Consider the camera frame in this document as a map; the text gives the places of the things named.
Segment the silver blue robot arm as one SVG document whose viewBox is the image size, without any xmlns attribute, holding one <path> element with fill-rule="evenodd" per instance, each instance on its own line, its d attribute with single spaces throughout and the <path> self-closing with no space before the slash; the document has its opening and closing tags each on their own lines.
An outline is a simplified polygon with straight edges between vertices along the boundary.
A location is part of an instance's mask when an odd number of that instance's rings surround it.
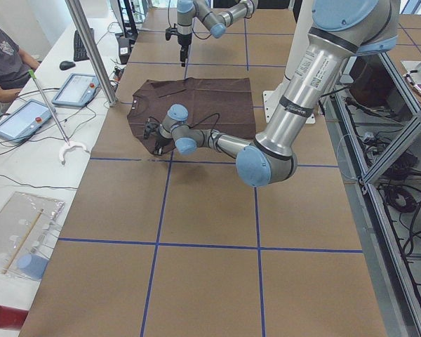
<svg viewBox="0 0 421 337">
<path fill-rule="evenodd" d="M 292 145 L 319 99 L 336 80 L 346 59 L 389 51 L 397 42 L 398 1 L 303 1 L 295 40 L 308 46 L 293 75 L 280 88 L 280 98 L 265 128 L 244 140 L 187 123 L 187 109 L 171 106 L 156 130 L 156 152 L 174 144 L 181 154 L 200 147 L 236 160 L 245 184 L 262 187 L 290 178 L 297 158 Z"/>
<path fill-rule="evenodd" d="M 192 44 L 192 21 L 197 18 L 210 32 L 210 35 L 219 39 L 228 27 L 237 20 L 250 18 L 258 8 L 258 1 L 238 1 L 236 5 L 227 8 L 221 13 L 215 13 L 208 5 L 208 1 L 178 1 L 177 22 L 166 29 L 166 40 L 173 35 L 180 44 L 180 64 L 185 67 L 189 56 L 189 47 Z"/>
</svg>

